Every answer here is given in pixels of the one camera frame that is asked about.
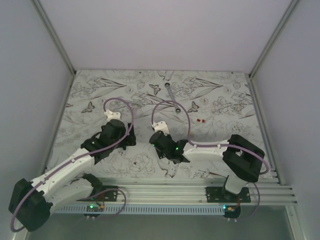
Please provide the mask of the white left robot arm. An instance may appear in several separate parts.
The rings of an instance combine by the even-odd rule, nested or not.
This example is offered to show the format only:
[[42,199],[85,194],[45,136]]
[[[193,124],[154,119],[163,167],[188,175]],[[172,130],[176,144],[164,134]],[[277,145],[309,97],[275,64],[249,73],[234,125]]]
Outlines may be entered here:
[[[112,119],[101,131],[85,140],[67,160],[30,181],[22,178],[13,188],[8,210],[12,213],[10,229],[33,232],[39,229],[57,209],[74,201],[96,201],[101,196],[117,199],[117,186],[105,186],[87,170],[117,149],[136,144],[133,123],[125,125]],[[15,228],[15,221],[22,227]]]

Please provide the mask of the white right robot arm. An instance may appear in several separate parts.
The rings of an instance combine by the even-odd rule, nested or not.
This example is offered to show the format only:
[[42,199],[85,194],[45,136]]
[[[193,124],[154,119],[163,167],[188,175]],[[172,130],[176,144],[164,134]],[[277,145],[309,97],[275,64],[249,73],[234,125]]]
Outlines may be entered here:
[[174,164],[209,161],[227,169],[221,195],[229,203],[239,197],[246,184],[258,182],[262,165],[266,163],[264,151],[238,134],[213,146],[204,146],[203,142],[191,144],[186,139],[175,142],[169,134],[158,131],[149,143],[160,157]]

